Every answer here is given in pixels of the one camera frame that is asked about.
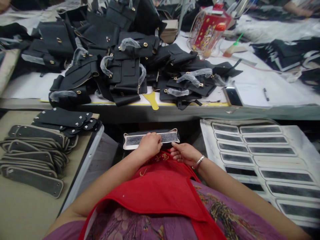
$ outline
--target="hand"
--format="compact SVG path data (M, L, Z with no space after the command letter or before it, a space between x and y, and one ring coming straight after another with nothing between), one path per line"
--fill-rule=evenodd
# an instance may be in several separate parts
M190 167L194 166L202 157L202 154L188 143L178 144L173 142L172 146L173 148L170 149L170 152L173 159Z
M142 137L137 151L139 151L147 160L155 156L160 152L162 147L161 135L153 133L147 133Z

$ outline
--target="silver bracelet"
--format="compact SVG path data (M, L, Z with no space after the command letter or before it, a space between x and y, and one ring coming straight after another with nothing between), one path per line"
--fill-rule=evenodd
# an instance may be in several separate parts
M205 156L202 155L202 157L199 159L199 161L195 165L193 165L191 168L193 170L197 169L197 166L202 162L202 159L204 159L204 158L205 158Z

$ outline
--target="clear plastic sleeve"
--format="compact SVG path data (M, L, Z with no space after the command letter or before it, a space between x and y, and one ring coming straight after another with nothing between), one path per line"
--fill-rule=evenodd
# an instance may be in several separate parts
M139 86L141 86L141 84L143 83L144 79L146 78L147 75L147 70L145 69L145 67L140 63L139 67L142 70L141 76L139 77Z
M76 97L77 94L74 91L56 91L51 93L50 99L59 102L60 97Z
M85 50L83 47L78 47L78 48L74 51L73 59L72 59L70 65L71 65L71 66L75 65L75 64L78 62L79 57L80 57L81 55L83 55L83 54L88 55L88 51Z
M182 75L177 79L177 83L182 82L183 80L188 80L192 82L192 84L196 87L200 86L200 82L196 79L195 76L203 75L205 78L209 78L212 75L212 69L211 68L203 68L199 69L193 72L187 72L186 74Z
M187 96L191 94L190 90L179 91L172 88L168 88L167 94L171 94L176 97Z
M132 38L124 38L119 46L120 51L126 50L127 46L131 46L134 48L141 48L140 44L133 40Z
M105 56L105 57L103 57L103 59L100 62L100 68L103 71L103 73L107 76L113 75L113 73L107 69L108 60L112 60L112 59L113 59L113 56Z

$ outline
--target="pen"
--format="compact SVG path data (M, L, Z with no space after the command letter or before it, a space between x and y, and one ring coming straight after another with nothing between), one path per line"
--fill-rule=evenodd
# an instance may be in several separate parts
M268 98L266 88L263 88L263 93L264 93L264 96L265 96L266 100L269 102L270 99Z

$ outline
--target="red apron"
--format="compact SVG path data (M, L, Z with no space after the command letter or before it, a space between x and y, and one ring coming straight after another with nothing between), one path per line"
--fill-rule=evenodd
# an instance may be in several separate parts
M102 198L90 212L79 239L86 239L90 228L110 200L139 214L178 214L190 218L199 240L226 240L203 203L190 178L200 182L192 169L161 151L141 167L132 180L125 182Z

